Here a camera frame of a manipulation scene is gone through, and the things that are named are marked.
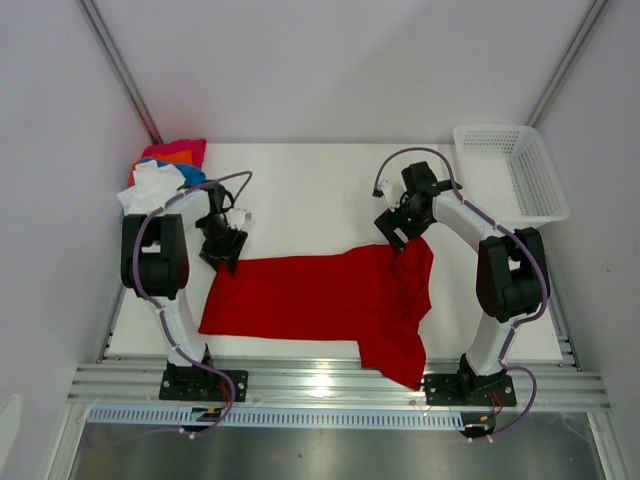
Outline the red t shirt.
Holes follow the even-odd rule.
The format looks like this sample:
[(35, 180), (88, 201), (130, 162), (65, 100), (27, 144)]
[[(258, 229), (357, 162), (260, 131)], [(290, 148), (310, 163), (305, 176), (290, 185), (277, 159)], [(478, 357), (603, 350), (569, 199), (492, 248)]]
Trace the red t shirt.
[(334, 255), (241, 260), (234, 273), (218, 269), (199, 331), (354, 341), (362, 367), (416, 390), (426, 365), (419, 327), (432, 307), (433, 261), (421, 238), (403, 251), (365, 245)]

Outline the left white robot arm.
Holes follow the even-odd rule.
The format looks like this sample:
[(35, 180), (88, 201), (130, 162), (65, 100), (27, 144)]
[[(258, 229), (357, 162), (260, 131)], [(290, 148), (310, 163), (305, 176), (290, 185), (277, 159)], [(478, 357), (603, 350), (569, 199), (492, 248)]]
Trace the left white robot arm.
[(244, 370), (218, 370), (194, 323), (186, 295), (190, 275), (186, 233), (204, 236), (199, 253), (215, 271), (233, 274), (248, 238), (247, 212), (235, 196), (210, 180), (182, 187), (148, 213), (128, 213), (121, 229), (121, 280), (155, 312), (167, 345), (159, 387), (165, 401), (231, 404), (246, 398)]

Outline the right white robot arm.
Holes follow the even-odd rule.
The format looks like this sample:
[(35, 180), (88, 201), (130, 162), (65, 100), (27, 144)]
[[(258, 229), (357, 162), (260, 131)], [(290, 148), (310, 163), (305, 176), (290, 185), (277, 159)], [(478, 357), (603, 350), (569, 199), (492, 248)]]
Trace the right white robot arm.
[(519, 326), (542, 316), (549, 279), (541, 234), (534, 227), (510, 229), (475, 206), (453, 178), (437, 179), (426, 162), (404, 168), (401, 182), (377, 178), (373, 195), (387, 204), (374, 224), (391, 247), (405, 251), (434, 224), (442, 224), (477, 255), (475, 292), (482, 316), (475, 338), (455, 374), (443, 385), (453, 392), (444, 404), (470, 405), (503, 394), (504, 363)]

